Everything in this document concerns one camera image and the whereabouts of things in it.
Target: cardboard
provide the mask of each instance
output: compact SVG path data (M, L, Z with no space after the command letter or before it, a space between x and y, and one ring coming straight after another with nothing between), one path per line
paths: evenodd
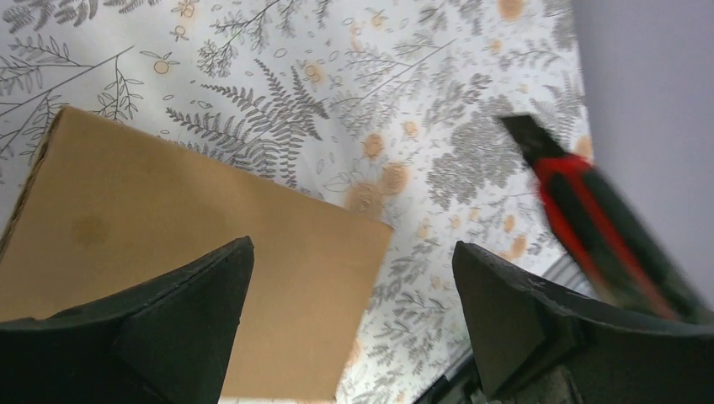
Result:
M255 267L222 394L332 400L391 234L65 108L0 242L0 321L46 318L250 236Z

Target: knife handle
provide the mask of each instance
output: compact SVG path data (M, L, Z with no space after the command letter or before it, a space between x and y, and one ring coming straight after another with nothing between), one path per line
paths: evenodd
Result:
M711 312L596 168L570 155L543 158L534 170L553 232L603 300L669 320L711 321Z

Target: floral wallpaper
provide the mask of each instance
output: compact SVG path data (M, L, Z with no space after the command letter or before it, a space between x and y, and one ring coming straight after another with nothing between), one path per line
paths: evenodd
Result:
M591 157L569 0L8 0L0 13L2 223L73 104L396 229L339 403L409 403L467 349L457 240L538 274L562 254L493 116L530 111Z

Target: fern illustration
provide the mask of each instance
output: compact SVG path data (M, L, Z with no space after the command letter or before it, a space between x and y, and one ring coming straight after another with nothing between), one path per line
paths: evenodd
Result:
M561 51L572 51L575 47L575 16L573 5L568 0L546 0L543 2L546 18L554 18L552 38Z
M244 16L241 10L235 13L229 12L222 21L218 19L210 25L217 35L223 35L227 40L223 45L219 45L215 40L206 40L199 49L197 67L209 77L230 76L231 65L238 57L238 48L233 44L236 40L240 45L250 41L251 51L262 52L269 45L268 26L273 21L270 15L272 7L278 8L280 17L278 28L283 36L294 37L293 18L303 1L268 0L265 6L250 18Z
M504 71L511 66L519 68L528 66L531 69L535 69L540 63L541 69L545 71L553 63L563 61L562 56L553 50L547 40L541 39L538 45L533 40L527 40L525 45L526 50L512 50L501 56L498 60L498 66Z
M457 121L466 114L466 106L478 101L492 81L490 76L481 73L474 74L468 84L451 80L447 86L440 89L439 97L435 98L426 110L424 126L427 130L436 125L447 128L456 126Z
M263 62L256 63L268 82L266 95L257 95L251 88L201 86L229 98L239 114L225 121L221 112L185 114L167 108L167 114L200 137L207 145L204 154L296 188L296 161L305 139L322 140L315 116L329 116L322 103L307 92L295 68L291 69L292 88L286 88Z
M428 27L431 31L445 31L449 26L446 6L456 9L462 22L471 25L472 36L482 33L482 0L444 0L440 4L430 4L419 10L419 24Z
M427 358L444 337L445 313L451 307L418 290L402 292L394 302L397 304L392 310L394 318L384 321L381 332L374 336L384 343L372 346L367 356L377 363L384 362L384 358L388 361L394 349L391 347L402 346L408 351L412 375L421 375Z
M447 210L455 201L469 205L488 185L507 187L523 157L492 117L513 112L513 104L502 94L476 101L470 118L451 132L453 150L432 161L426 179L432 202Z
M94 19L99 12L99 0L14 0L16 5L6 8L3 21L11 24L10 33L35 23L33 30L43 29L51 18L57 24L72 23L78 27ZM131 13L144 3L149 6L159 4L161 0L105 0L102 5L119 9L120 14Z
M131 92L131 86L140 86L143 82L134 78L126 78L118 66L119 59L115 59L115 79L104 87L104 91L97 96L101 109L93 112L99 116L115 122L124 123L125 120L133 120L134 113L139 112L136 107L136 100L143 99L138 93Z
M573 77L563 72L562 87L545 86L552 94L553 101L530 99L530 104L543 125L560 142L566 140L576 130L576 123L583 118L583 89Z
M18 130L0 134L0 160L8 160L17 156L29 156L28 163L38 150L42 137L50 129L52 120L63 105L58 101L60 95L45 94Z
M213 158L215 160L218 160L219 162L223 161L223 152L217 149L210 149L208 147L208 144L204 143L203 146L201 146L198 142L182 142L182 141L174 141L179 146L185 147L191 151L203 154L204 156Z
M3 63L0 66L0 97L12 95L15 89L28 94L42 89L43 71L47 68L90 67L72 60L67 44L60 46L52 36L47 42L42 35L37 35L36 40L15 38L15 43L8 47L10 55L0 56Z
M366 130L383 128L389 125L399 113L402 101L414 100L420 91L429 85L429 58L451 45L454 40L441 46L432 47L428 43L420 46L429 47L429 52L413 62L398 61L395 57L377 51L372 46L365 46L364 51L351 52L348 67L355 69L364 94L352 91L337 92L330 103L330 109L353 138L362 136ZM405 51L412 47L400 44L395 52L405 58Z
M329 17L329 6L333 0L317 0L317 8L313 10L315 16L317 17L317 27L320 29L327 28L325 24L325 19Z
M411 39L400 40L394 46L395 56L407 61L414 61L424 56L424 51L438 48L434 43L434 33L421 29Z
M349 402L352 404L393 404L395 402L402 402L402 400L395 400L396 397L392 393L392 389L389 388L396 385L397 381L402 379L403 372L400 368L389 369L384 373L377 374L374 381L374 388L351 396Z
M372 312L385 302L394 301L402 293L402 288L413 285L419 276L426 274L432 266L432 254L439 248L440 244L435 238L427 238L415 244L409 254L392 260L385 278L375 285L368 311Z

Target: white wall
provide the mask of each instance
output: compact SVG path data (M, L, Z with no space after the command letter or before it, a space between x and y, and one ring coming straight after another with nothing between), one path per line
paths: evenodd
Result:
M595 161L714 302L714 1L573 7Z

